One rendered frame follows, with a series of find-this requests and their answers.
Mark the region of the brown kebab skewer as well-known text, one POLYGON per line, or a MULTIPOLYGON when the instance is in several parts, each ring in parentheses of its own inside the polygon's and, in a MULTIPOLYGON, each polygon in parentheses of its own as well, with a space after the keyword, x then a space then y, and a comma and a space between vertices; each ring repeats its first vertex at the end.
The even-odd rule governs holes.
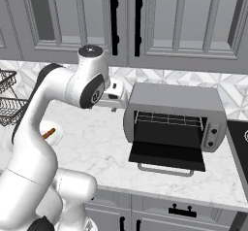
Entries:
POLYGON ((56 130, 55 128, 51 128, 45 134, 43 134, 43 138, 47 139, 49 136, 51 136, 55 132, 55 130, 56 130))

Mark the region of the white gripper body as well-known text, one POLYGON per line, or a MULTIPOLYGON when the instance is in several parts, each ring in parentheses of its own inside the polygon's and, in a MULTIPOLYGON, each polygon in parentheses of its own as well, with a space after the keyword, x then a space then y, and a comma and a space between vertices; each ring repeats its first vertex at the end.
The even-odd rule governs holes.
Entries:
POLYGON ((109 107, 111 109, 126 109, 128 104, 128 94, 123 91, 121 95, 105 92, 97 103, 99 107, 109 107))

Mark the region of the grey base cupboard door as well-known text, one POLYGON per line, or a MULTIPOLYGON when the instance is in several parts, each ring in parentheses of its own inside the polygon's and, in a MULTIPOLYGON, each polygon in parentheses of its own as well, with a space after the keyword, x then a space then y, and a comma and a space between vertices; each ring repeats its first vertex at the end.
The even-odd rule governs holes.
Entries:
POLYGON ((168 217, 157 214, 132 211, 132 231, 136 231, 136 221, 141 220, 140 231, 229 231, 229 226, 168 217))
POLYGON ((86 205, 88 216, 96 223, 99 231, 119 231, 119 218, 125 217, 125 231, 131 231, 130 212, 100 205, 86 205))

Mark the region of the black hob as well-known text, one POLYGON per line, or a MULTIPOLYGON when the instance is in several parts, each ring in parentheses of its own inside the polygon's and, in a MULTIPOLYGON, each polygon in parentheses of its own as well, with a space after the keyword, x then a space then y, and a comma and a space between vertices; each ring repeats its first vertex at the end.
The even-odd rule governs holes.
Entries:
POLYGON ((229 119, 227 124, 233 151, 248 184, 248 121, 229 119))

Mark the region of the dark oven front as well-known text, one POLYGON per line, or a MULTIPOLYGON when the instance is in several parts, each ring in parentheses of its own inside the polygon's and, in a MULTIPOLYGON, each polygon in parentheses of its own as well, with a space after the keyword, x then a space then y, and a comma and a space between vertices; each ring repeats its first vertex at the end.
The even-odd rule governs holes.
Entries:
POLYGON ((241 228, 247 217, 247 213, 237 212, 229 231, 241 231, 241 228))

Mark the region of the black toaster oven door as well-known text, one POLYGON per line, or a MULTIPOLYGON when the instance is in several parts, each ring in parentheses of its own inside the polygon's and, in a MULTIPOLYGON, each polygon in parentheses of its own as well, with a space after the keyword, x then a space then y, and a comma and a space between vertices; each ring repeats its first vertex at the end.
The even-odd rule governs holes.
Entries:
POLYGON ((129 161, 193 171, 205 171, 202 151, 199 148, 133 142, 129 161))

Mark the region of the white plate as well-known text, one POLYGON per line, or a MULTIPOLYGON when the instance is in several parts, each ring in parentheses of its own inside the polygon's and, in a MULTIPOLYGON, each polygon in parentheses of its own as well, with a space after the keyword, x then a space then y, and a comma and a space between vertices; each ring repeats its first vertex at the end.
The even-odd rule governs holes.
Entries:
POLYGON ((55 128, 55 132, 45 139, 52 147, 57 146, 63 138, 63 129, 62 127, 54 121, 43 120, 40 124, 40 133, 43 135, 51 128, 55 128))

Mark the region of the grey toaster oven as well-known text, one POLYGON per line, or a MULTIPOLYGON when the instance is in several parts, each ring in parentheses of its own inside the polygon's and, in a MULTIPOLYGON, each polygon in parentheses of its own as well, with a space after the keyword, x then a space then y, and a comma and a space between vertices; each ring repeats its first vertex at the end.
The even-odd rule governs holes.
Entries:
POLYGON ((137 82, 123 116, 123 128, 129 143, 135 136, 135 113, 149 112, 206 118, 201 150, 214 152, 223 142, 227 116, 216 88, 137 82), (211 129, 218 132, 213 135, 211 129), (207 146, 213 141, 214 147, 207 146))

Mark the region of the grey drawer front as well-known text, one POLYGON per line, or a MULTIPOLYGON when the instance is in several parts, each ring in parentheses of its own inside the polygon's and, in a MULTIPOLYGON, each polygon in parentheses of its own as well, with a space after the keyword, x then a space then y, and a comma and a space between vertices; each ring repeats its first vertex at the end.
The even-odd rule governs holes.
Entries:
POLYGON ((136 211, 168 215, 168 216, 179 216, 191 219, 197 219, 200 221, 213 222, 221 225, 228 225, 229 222, 233 221, 236 211, 225 210, 217 207, 201 206, 192 203, 183 203, 175 200, 158 199, 147 196, 132 196, 132 208, 136 211), (169 208, 176 204, 178 209, 186 210, 188 206, 192 207, 192 210, 197 213, 197 217, 181 216, 176 214, 170 214, 169 208))
POLYGON ((129 210, 131 208, 131 195, 123 192, 98 189, 90 203, 129 210))

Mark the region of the grey glass-front cupboard door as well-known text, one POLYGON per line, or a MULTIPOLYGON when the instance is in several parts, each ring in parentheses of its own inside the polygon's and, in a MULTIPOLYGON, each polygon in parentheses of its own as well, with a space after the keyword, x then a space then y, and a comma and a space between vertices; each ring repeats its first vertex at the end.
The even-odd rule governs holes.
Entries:
POLYGON ((248 74, 248 0, 128 0, 129 64, 148 69, 248 74))
POLYGON ((127 0, 118 0, 118 55, 112 54, 109 0, 8 0, 22 61, 76 64, 78 49, 96 45, 110 66, 127 64, 127 0))

